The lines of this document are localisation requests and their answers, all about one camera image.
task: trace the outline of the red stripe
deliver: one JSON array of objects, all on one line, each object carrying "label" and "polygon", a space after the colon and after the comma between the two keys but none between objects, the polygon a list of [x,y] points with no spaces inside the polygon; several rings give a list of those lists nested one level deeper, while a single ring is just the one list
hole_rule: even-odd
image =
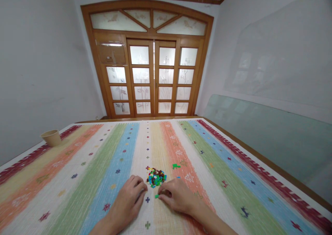
[{"label": "red stripe", "polygon": [[[81,125],[75,125],[64,131],[60,134],[61,139],[66,138],[72,132],[80,128]],[[23,159],[19,160],[9,168],[6,168],[0,173],[0,185],[4,184],[10,177],[12,177],[17,172],[21,171],[25,166],[29,165],[30,163],[34,162],[38,157],[45,154],[51,147],[47,144],[41,146],[40,148],[33,151],[31,154],[27,155]]]},{"label": "red stripe", "polygon": [[247,166],[255,171],[266,183],[268,183],[278,194],[280,194],[289,204],[291,204],[301,215],[313,223],[316,227],[322,230],[325,234],[330,234],[332,222],[322,216],[316,209],[302,200],[296,194],[291,194],[292,191],[284,186],[275,177],[271,176],[264,168],[259,166],[258,163],[250,159],[245,153],[240,151],[226,138],[215,131],[211,126],[207,125],[203,120],[197,120],[209,132],[211,132],[219,141],[226,145],[238,158],[240,158]]}]

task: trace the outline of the left hand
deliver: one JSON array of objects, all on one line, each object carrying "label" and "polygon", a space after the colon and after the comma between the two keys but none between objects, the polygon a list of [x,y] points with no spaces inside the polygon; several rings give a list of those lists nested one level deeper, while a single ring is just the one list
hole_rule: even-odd
[{"label": "left hand", "polygon": [[118,234],[125,229],[137,217],[147,191],[143,179],[132,175],[120,189],[108,214],[96,224],[90,235]]}]

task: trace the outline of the blue stripe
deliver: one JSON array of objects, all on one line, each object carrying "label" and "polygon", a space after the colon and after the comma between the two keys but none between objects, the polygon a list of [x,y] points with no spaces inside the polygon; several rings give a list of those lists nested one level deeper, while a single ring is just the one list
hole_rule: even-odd
[{"label": "blue stripe", "polygon": [[107,206],[113,204],[118,192],[130,177],[138,129],[139,123],[127,124],[97,194],[90,206],[89,214],[80,232],[81,235],[89,234],[97,222],[108,213],[109,209]]},{"label": "blue stripe", "polygon": [[[299,214],[295,214],[290,207],[284,203],[273,191],[267,188],[262,180],[253,174],[247,166],[238,161],[232,153],[220,144],[213,135],[206,131],[198,122],[189,121],[190,125],[200,134],[204,140],[212,147],[216,154],[228,165],[228,167],[236,174],[236,176],[244,183],[244,185],[258,198],[262,205],[275,217],[281,227],[290,234],[317,234],[317,230],[313,230],[303,219],[299,218]],[[293,227],[292,222],[300,225],[302,232]]]}]

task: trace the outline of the double door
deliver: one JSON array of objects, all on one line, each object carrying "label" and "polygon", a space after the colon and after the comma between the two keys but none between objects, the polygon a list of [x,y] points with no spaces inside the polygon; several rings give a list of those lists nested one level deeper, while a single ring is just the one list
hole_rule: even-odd
[{"label": "double door", "polygon": [[193,115],[203,39],[95,37],[112,118]]}]

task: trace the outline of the right hand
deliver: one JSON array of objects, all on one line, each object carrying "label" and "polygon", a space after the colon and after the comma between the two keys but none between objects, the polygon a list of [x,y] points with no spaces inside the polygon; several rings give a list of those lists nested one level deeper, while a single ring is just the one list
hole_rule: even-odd
[{"label": "right hand", "polygon": [[159,199],[175,211],[191,215],[201,201],[179,178],[164,182],[158,189]]}]

